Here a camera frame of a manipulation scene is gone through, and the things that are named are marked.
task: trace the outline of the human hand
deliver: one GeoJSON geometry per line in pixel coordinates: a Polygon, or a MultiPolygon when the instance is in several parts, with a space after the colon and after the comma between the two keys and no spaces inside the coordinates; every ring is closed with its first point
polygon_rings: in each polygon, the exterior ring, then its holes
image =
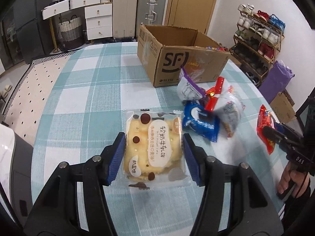
{"type": "MultiPolygon", "coordinates": [[[[296,187],[292,192],[292,197],[296,197],[296,194],[298,192],[298,190],[300,189],[304,177],[305,177],[306,173],[301,173],[298,172],[296,170],[291,170],[291,162],[288,162],[288,164],[286,165],[286,167],[284,168],[283,172],[282,172],[282,176],[280,179],[280,182],[278,184],[278,192],[280,194],[283,194],[283,192],[288,189],[289,187],[289,181],[292,179],[292,181],[294,183],[296,183],[296,187]]],[[[302,186],[299,195],[296,198],[299,198],[307,189],[308,187],[308,182],[310,180],[310,174],[307,175],[306,180],[304,182],[304,185],[302,186]]]]}

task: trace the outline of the suitcase handle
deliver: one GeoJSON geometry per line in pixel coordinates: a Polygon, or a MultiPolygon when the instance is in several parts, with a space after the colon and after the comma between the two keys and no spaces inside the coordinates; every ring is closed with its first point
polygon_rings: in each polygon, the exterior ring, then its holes
{"type": "Polygon", "coordinates": [[[157,13],[155,11],[152,11],[152,13],[153,13],[153,20],[151,23],[157,20],[157,13]]]}

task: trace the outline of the red sneaker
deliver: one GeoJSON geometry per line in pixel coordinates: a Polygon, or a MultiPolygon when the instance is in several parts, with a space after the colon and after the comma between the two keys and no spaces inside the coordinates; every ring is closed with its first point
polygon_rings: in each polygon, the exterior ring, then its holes
{"type": "Polygon", "coordinates": [[[267,13],[263,12],[263,11],[257,11],[257,13],[255,13],[254,16],[255,16],[256,18],[260,18],[260,19],[262,19],[262,20],[264,20],[264,21],[266,21],[266,22],[267,22],[267,21],[269,20],[269,18],[270,18],[270,16],[269,16],[267,13]]]}
{"type": "Polygon", "coordinates": [[[267,50],[267,44],[262,42],[259,45],[258,53],[263,56],[266,53],[266,50],[267,50]]]}
{"type": "Polygon", "coordinates": [[[274,49],[270,47],[269,45],[266,45],[266,52],[265,52],[264,58],[268,60],[272,60],[274,54],[275,54],[274,49]]]}

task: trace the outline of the drawer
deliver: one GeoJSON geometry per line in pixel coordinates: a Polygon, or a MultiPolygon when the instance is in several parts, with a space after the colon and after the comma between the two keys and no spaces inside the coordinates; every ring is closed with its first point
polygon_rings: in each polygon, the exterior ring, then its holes
{"type": "Polygon", "coordinates": [[[97,3],[100,3],[100,0],[70,0],[70,8],[75,9],[97,3]]]}
{"type": "Polygon", "coordinates": [[[112,14],[112,3],[85,7],[85,18],[107,16],[112,14]]]}
{"type": "Polygon", "coordinates": [[[59,13],[70,10],[69,1],[70,0],[64,0],[43,9],[43,19],[47,19],[59,13]]]}
{"type": "Polygon", "coordinates": [[[88,34],[88,40],[113,36],[112,26],[86,29],[86,32],[88,34]]]}
{"type": "Polygon", "coordinates": [[[113,24],[112,24],[111,15],[86,19],[87,29],[96,28],[96,27],[106,27],[106,26],[112,26],[112,25],[113,24]]]}

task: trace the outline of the white wall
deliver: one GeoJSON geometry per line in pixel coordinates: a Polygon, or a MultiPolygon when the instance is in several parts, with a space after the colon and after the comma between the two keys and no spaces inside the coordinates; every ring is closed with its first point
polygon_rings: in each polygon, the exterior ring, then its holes
{"type": "Polygon", "coordinates": [[[241,3],[251,3],[255,11],[275,14],[286,23],[285,39],[277,59],[283,60],[295,74],[286,89],[295,102],[296,111],[315,87],[315,31],[292,0],[217,0],[208,36],[232,47],[240,16],[237,7],[241,3]]]}

